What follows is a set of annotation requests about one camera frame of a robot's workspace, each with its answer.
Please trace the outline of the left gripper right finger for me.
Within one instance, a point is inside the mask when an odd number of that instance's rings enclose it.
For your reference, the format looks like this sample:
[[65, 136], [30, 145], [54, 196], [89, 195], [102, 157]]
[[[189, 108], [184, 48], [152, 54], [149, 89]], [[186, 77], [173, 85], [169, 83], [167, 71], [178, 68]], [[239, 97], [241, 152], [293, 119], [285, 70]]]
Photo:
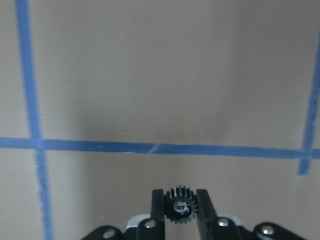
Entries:
[[197, 228], [201, 240], [219, 240], [218, 215], [205, 189], [196, 190], [198, 213]]

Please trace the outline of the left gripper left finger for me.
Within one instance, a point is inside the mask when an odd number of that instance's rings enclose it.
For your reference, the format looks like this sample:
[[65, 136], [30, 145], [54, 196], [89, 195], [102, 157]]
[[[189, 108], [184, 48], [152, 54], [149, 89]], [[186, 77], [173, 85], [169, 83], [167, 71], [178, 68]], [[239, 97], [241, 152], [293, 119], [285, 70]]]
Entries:
[[151, 240], [164, 240], [165, 234], [165, 208], [164, 190], [155, 189], [152, 191], [150, 217], [155, 220], [155, 226], [151, 228]]

